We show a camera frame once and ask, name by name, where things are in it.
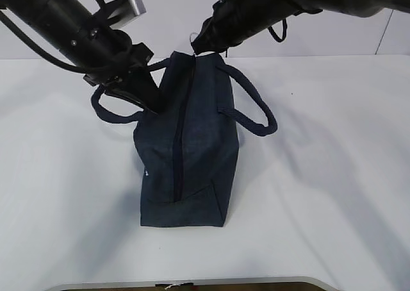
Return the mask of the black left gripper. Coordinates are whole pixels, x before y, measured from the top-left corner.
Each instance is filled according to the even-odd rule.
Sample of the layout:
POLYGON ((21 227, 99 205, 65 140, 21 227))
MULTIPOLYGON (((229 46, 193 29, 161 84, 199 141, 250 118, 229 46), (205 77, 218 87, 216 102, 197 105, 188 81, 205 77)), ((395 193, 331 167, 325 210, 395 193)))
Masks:
POLYGON ((161 113, 165 107, 164 97, 146 68, 152 51, 144 44, 133 44, 128 34, 112 30, 108 36, 103 32, 90 41, 96 47, 92 60, 102 61, 96 65, 101 70, 88 72, 84 80, 92 86, 122 78, 119 84, 105 88, 107 96, 115 97, 153 113, 161 113))

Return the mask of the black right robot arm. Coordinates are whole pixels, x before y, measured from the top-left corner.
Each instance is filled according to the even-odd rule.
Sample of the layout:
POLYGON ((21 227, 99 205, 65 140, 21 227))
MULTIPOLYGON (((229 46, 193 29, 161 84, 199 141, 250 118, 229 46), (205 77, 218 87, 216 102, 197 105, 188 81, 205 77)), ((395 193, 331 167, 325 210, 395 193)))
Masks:
POLYGON ((409 12, 409 0, 219 0, 192 42, 195 54, 223 53, 268 30, 276 42, 287 36, 287 18, 303 13, 338 12, 361 18, 384 8, 409 12))

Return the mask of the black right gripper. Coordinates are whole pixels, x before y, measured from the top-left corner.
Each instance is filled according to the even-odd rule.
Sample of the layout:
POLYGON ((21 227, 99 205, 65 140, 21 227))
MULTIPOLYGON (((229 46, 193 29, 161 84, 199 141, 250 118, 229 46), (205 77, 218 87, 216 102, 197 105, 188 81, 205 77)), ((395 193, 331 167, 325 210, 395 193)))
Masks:
POLYGON ((242 44, 269 27, 269 20, 263 17, 257 13, 246 13, 231 1, 220 0, 214 4, 213 15, 204 21, 201 32, 191 43, 194 53, 223 53, 242 44))

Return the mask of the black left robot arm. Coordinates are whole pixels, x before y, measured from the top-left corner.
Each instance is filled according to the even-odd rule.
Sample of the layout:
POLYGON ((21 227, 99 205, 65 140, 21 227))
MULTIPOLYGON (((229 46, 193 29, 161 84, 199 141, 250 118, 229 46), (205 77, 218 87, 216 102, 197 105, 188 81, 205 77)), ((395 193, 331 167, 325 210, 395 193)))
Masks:
POLYGON ((90 13, 78 0, 1 0, 9 10, 56 48, 65 63, 30 39, 4 13, 1 22, 32 51, 66 71, 82 74, 91 86, 107 96, 160 113, 165 101, 148 63, 153 52, 134 44, 121 30, 146 12, 142 0, 95 0, 99 9, 90 13))

